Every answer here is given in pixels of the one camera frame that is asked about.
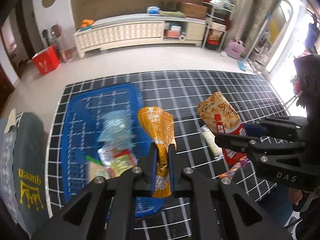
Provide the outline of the person's right hand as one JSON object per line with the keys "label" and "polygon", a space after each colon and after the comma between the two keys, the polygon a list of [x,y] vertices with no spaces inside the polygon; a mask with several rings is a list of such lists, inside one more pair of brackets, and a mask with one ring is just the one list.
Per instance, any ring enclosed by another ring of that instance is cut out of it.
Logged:
{"label": "person's right hand", "polygon": [[303,194],[309,194],[306,191],[294,189],[294,188],[289,188],[289,199],[291,200],[292,204],[298,205],[299,202],[303,198]]}

